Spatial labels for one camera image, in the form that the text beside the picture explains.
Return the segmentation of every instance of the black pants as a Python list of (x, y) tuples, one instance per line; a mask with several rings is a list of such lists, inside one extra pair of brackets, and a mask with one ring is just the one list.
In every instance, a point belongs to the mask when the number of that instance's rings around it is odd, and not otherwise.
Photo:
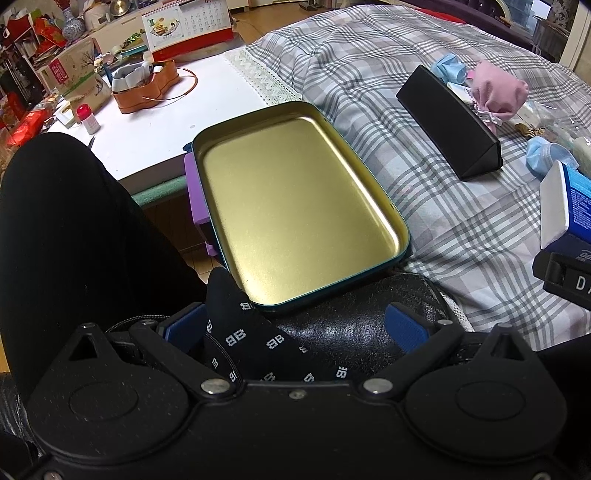
[(173, 314), (205, 295), (87, 146), (49, 133), (14, 155), (0, 189), (0, 335), (25, 401), (80, 323)]

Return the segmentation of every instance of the blue face mask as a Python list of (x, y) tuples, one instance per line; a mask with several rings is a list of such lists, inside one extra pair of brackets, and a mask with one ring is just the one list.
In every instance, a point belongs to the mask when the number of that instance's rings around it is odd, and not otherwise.
[(466, 65), (453, 53), (448, 53), (442, 59), (437, 60), (431, 65), (431, 71), (443, 83), (450, 82), (458, 85), (464, 83), (468, 75)]
[(546, 176), (555, 161), (561, 161), (575, 170), (579, 168), (579, 164), (566, 148), (558, 143), (550, 143), (542, 137), (528, 140), (525, 161), (531, 172), (540, 180)]

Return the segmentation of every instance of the screw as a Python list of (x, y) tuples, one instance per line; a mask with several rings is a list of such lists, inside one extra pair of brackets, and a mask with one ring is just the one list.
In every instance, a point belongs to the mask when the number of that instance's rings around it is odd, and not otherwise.
[(393, 389), (394, 385), (392, 385), (390, 380), (386, 380), (385, 378), (370, 378), (363, 382), (363, 387), (368, 392), (377, 395), (379, 393), (389, 392)]
[(61, 480), (61, 475), (57, 472), (45, 472), (43, 480)]
[(210, 378), (201, 384), (201, 388), (210, 395), (219, 395), (230, 390), (230, 383), (223, 378)]
[(302, 390), (301, 388), (298, 388), (297, 390), (292, 390), (290, 392), (290, 398), (292, 400), (301, 400), (306, 395), (307, 395), (306, 391), (305, 390)]

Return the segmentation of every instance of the plaid bedsheet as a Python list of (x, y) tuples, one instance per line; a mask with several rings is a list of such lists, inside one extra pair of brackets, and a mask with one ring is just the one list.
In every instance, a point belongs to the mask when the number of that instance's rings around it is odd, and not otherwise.
[(526, 140), (498, 129), (505, 165), (464, 183), (396, 99), (419, 64), (449, 52), (469, 69), (491, 61), (525, 80), (530, 99), (591, 127), (591, 89), (565, 67), (407, 7), (315, 15), (247, 47), (359, 154), (408, 222), (413, 255), (402, 267), (451, 293), (475, 330), (509, 321), (534, 349), (584, 335), (591, 314), (546, 293), (531, 272), (540, 250), (540, 182), (525, 166)]

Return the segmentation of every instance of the vase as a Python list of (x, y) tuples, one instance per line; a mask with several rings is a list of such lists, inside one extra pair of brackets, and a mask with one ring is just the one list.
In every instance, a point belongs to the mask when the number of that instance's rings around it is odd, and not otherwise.
[(64, 10), (64, 28), (61, 29), (61, 34), (67, 41), (72, 41), (80, 38), (84, 33), (84, 22), (79, 18), (75, 18), (69, 8)]

